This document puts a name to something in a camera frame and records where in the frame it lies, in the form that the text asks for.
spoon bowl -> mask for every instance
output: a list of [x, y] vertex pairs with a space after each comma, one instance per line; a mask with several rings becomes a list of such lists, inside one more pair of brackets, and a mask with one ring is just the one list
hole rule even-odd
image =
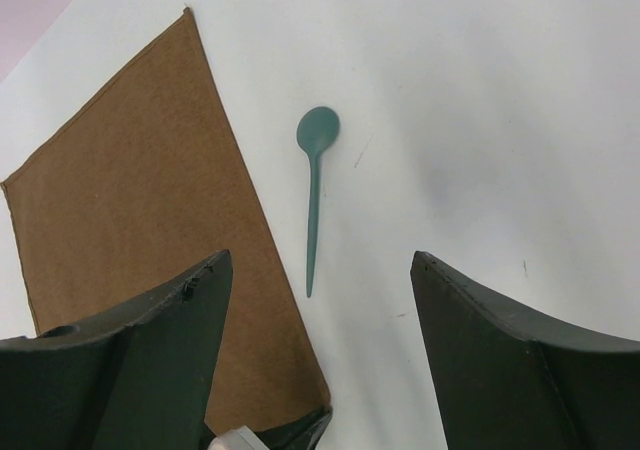
[[316, 107], [309, 110], [298, 124], [298, 145], [313, 158], [319, 156], [338, 138], [340, 119], [336, 112], [328, 107]]
[[318, 246], [318, 215], [320, 213], [320, 156], [338, 138], [340, 119], [327, 107], [309, 110], [300, 123], [296, 137], [298, 145], [309, 157], [310, 191], [307, 224], [307, 297], [311, 297]]

white surface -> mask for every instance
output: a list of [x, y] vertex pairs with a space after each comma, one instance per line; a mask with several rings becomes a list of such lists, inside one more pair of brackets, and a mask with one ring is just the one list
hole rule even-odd
[[[446, 447], [416, 249], [640, 339], [640, 0], [74, 0], [0, 86], [0, 174], [185, 4], [333, 392], [319, 448]], [[319, 104], [343, 128], [324, 159], [307, 300], [295, 128]], [[19, 333], [28, 313], [1, 223], [0, 321]]]

spoon handle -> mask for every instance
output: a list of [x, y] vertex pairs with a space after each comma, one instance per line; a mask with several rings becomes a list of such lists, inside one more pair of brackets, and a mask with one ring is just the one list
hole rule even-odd
[[309, 221], [307, 223], [307, 297], [311, 297], [313, 274], [318, 248], [318, 213], [320, 207], [320, 158], [309, 157], [311, 185], [309, 190]]

plastic spoon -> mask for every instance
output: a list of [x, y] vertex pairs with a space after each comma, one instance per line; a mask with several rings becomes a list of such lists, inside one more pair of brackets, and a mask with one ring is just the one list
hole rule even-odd
[[318, 214], [320, 207], [320, 156], [340, 132], [340, 119], [327, 107], [309, 110], [298, 124], [298, 145], [309, 157], [311, 188], [309, 190], [309, 222], [307, 224], [307, 297], [311, 297], [318, 247]]

pink wall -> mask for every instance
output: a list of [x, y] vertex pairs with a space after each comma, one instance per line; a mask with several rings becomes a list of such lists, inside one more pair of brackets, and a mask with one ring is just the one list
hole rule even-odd
[[0, 81], [71, 0], [0, 0]]

